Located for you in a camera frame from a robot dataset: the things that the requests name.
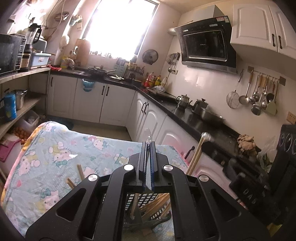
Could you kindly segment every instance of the cutting board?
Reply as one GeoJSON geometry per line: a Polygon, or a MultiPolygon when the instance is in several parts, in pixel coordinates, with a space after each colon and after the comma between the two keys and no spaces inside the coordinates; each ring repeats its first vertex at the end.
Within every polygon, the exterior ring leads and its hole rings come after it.
{"type": "Polygon", "coordinates": [[[75,46],[78,47],[78,50],[76,51],[77,53],[73,58],[75,60],[75,65],[84,67],[87,65],[87,61],[89,59],[91,43],[85,39],[77,39],[75,46]]]}

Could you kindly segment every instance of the microwave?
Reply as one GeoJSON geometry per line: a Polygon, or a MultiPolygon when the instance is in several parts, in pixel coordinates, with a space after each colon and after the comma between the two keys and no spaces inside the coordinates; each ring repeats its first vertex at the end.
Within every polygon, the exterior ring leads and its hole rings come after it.
{"type": "Polygon", "coordinates": [[[0,34],[0,74],[20,68],[26,38],[22,35],[0,34]]]}
{"type": "Polygon", "coordinates": [[[227,16],[188,23],[175,31],[183,65],[236,73],[237,54],[230,45],[232,27],[227,16]]]}

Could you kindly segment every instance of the bright window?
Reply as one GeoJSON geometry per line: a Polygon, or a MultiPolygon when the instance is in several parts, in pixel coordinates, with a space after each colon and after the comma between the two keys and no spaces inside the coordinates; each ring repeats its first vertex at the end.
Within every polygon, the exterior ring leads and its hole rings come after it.
{"type": "Polygon", "coordinates": [[[130,60],[139,52],[156,7],[148,0],[101,0],[84,34],[91,51],[130,60]]]}

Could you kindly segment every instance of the wooden shelf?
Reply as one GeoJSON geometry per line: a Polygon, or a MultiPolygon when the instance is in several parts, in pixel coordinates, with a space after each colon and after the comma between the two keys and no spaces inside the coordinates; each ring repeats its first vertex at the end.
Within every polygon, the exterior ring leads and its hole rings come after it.
{"type": "Polygon", "coordinates": [[[36,74],[36,73],[41,73],[45,71],[50,71],[50,68],[44,67],[44,68],[39,68],[39,69],[32,69],[28,72],[20,72],[20,73],[14,73],[14,74],[0,74],[0,84],[5,83],[7,81],[17,79],[19,77],[31,75],[31,74],[36,74]]]}
{"type": "Polygon", "coordinates": [[[17,117],[7,123],[0,124],[0,139],[8,132],[8,130],[30,109],[32,109],[44,96],[43,94],[34,94],[25,98],[23,107],[17,111],[17,117]]]}

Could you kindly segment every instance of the kitchen cabinet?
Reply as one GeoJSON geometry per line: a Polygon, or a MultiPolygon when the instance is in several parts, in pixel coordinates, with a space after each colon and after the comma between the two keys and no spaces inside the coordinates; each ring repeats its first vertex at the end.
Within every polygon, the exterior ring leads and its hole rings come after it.
{"type": "Polygon", "coordinates": [[[101,111],[100,123],[125,126],[135,90],[107,85],[101,111]]]}
{"type": "Polygon", "coordinates": [[[142,115],[143,120],[138,130],[136,141],[143,142],[147,140],[147,134],[145,132],[146,128],[150,130],[152,140],[155,141],[163,121],[165,120],[166,114],[155,104],[149,102],[144,107],[142,115]]]}
{"type": "Polygon", "coordinates": [[[136,92],[126,122],[126,128],[132,141],[136,141],[138,130],[144,118],[146,104],[148,104],[148,100],[139,92],[136,92]]]}
{"type": "Polygon", "coordinates": [[[278,6],[269,7],[276,29],[278,52],[296,59],[296,33],[293,27],[278,6]]]}
{"type": "Polygon", "coordinates": [[[95,82],[92,90],[86,92],[83,89],[83,80],[78,79],[74,99],[73,119],[99,123],[106,86],[107,84],[95,82]]]}
{"type": "Polygon", "coordinates": [[[73,118],[76,84],[77,78],[50,75],[47,97],[47,113],[49,115],[73,118]]]}
{"type": "MultiPolygon", "coordinates": [[[[157,145],[171,145],[184,157],[192,146],[197,148],[198,145],[195,139],[168,116],[163,122],[155,143],[157,145]]],[[[194,151],[191,151],[187,160],[191,160],[193,154],[194,151]]]]}
{"type": "Polygon", "coordinates": [[[277,51],[276,31],[269,5],[235,4],[230,43],[277,51]]]}

